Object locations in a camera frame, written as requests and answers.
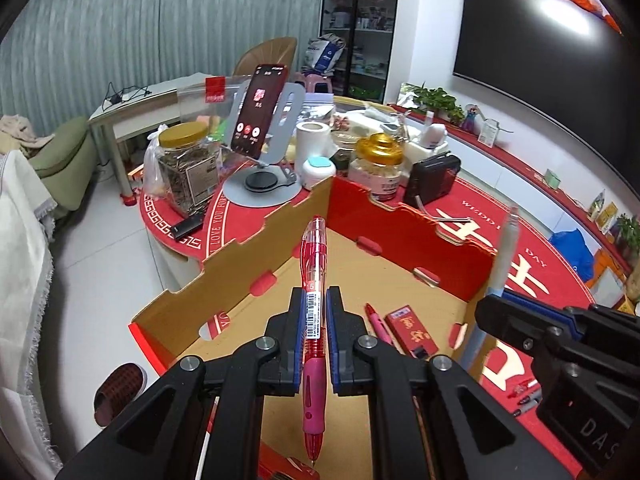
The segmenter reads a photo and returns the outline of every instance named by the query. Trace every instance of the wall-mounted tv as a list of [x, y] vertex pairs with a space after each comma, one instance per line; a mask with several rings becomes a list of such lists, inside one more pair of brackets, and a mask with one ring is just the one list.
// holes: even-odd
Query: wall-mounted tv
[[454, 74], [533, 108], [640, 196], [638, 53], [570, 0], [465, 0]]

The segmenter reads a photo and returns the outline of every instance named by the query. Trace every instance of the phone stand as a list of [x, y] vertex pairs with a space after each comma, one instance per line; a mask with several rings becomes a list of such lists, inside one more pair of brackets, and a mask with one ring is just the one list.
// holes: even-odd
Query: phone stand
[[[226, 122], [223, 145], [230, 150], [236, 121], [250, 81], [245, 81], [234, 98], [231, 114]], [[286, 83], [273, 113], [267, 132], [267, 150], [258, 159], [249, 158], [256, 166], [236, 171], [223, 184], [222, 192], [234, 204], [244, 207], [270, 207], [288, 202], [302, 189], [293, 170], [278, 163], [287, 152], [289, 140], [305, 101], [305, 89], [296, 83]], [[287, 116], [283, 120], [285, 107]]]

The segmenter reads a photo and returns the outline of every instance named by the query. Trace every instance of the pen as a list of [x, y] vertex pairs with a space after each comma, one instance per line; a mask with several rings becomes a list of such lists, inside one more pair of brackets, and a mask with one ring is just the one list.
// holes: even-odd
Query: pen
[[[500, 243], [498, 244], [498, 251], [495, 255], [494, 266], [491, 268], [491, 274], [489, 274], [486, 296], [489, 294], [495, 294], [496, 296], [502, 295], [509, 277], [511, 262], [516, 252], [519, 237], [520, 217], [518, 216], [518, 207], [514, 206], [510, 208], [505, 216], [504, 223], [500, 229]], [[474, 325], [471, 336], [469, 336], [469, 340], [460, 357], [460, 366], [467, 372], [476, 360], [476, 357], [478, 357], [485, 338], [486, 332], [481, 330], [478, 325]]]
[[507, 395], [508, 399], [513, 399], [513, 397], [517, 397], [520, 394], [523, 394], [530, 388], [533, 388], [536, 384], [538, 384], [537, 379], [527, 379], [526, 381], [522, 381], [516, 387], [514, 387], [513, 391]]
[[306, 226], [300, 247], [300, 273], [305, 289], [306, 330], [302, 370], [303, 420], [306, 454], [316, 464], [324, 433], [326, 360], [324, 358], [324, 277], [326, 273], [326, 227], [315, 216]]
[[542, 390], [536, 391], [535, 393], [531, 394], [530, 397], [531, 398], [529, 399], [529, 402], [523, 404], [519, 409], [511, 413], [511, 415], [520, 416], [536, 408], [539, 403], [542, 402]]
[[369, 322], [371, 323], [377, 338], [380, 339], [380, 341], [384, 341], [385, 343], [393, 346], [394, 342], [391, 340], [389, 332], [386, 331], [385, 324], [382, 322], [375, 309], [369, 303], [367, 303], [364, 306], [364, 312], [367, 314]]

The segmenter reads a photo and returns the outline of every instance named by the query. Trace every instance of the phone screen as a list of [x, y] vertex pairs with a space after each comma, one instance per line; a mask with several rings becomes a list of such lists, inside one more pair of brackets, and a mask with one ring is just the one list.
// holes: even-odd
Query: phone screen
[[259, 158], [273, 110], [287, 81], [289, 70], [283, 65], [259, 65], [246, 91], [231, 149], [241, 155]]

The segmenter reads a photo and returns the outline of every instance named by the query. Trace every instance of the mint green lid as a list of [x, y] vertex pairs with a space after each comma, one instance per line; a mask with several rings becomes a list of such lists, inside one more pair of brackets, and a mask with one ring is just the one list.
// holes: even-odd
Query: mint green lid
[[308, 163], [312, 168], [330, 168], [332, 164], [325, 156], [310, 156]]

